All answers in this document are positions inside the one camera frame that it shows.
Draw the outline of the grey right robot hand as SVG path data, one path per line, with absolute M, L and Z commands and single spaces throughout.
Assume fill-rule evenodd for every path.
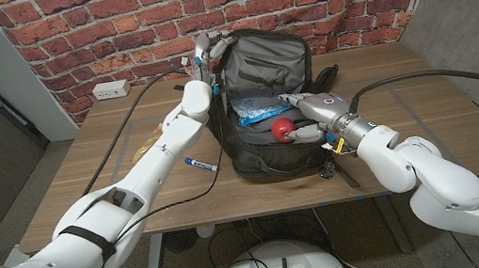
M 311 143 L 323 139 L 328 132 L 343 138 L 361 137 L 360 117 L 349 113 L 349 103 L 341 97 L 326 93 L 281 94 L 279 99 L 296 107 L 301 114 L 314 122 L 294 131 L 284 133 L 286 140 Z

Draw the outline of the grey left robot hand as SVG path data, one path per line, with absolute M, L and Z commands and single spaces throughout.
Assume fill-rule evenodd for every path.
M 210 63 L 221 58 L 231 45 L 237 42 L 237 38 L 228 30 L 201 33 L 195 39 L 194 64 L 191 66 L 191 74 L 197 80 L 207 85 L 213 83 L 213 75 L 210 73 Z

